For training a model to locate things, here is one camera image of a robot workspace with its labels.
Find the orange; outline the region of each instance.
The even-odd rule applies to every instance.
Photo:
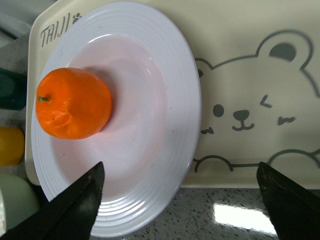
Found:
[[[73,67],[49,72],[36,91],[40,126],[60,139],[84,139],[98,133],[112,111],[108,86],[96,75]]]

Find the tray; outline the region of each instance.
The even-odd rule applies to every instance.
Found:
[[[111,0],[59,0],[29,38],[25,167],[39,184],[31,115],[44,65],[63,34]],[[269,163],[320,187],[320,4],[317,0],[141,0],[185,36],[201,81],[202,124],[183,187],[257,188]]]

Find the bear mouth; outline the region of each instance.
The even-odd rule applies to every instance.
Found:
[[[232,126],[232,129],[235,131],[250,130],[250,129],[253,129],[255,126],[253,123],[251,123],[250,126],[245,126],[245,121],[240,121],[240,122],[241,122],[240,127]]]

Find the granite surface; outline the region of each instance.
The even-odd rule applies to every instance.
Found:
[[[28,36],[24,36],[0,48],[1,68],[19,73],[27,72],[28,39]],[[26,109],[0,109],[0,126],[25,130],[25,124]],[[23,161],[16,166],[0,167],[0,172],[27,179]],[[258,189],[181,188],[167,208],[145,227],[128,235],[109,239],[276,240],[278,237],[267,215]]]

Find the white plate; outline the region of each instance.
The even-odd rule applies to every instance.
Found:
[[[46,134],[32,112],[35,168],[52,200],[102,161],[105,183],[91,234],[114,237],[154,219],[179,189],[196,150],[201,89],[191,50],[158,10],[136,2],[101,6],[62,37],[41,78],[60,67],[87,69],[107,82],[114,108],[92,137]]]

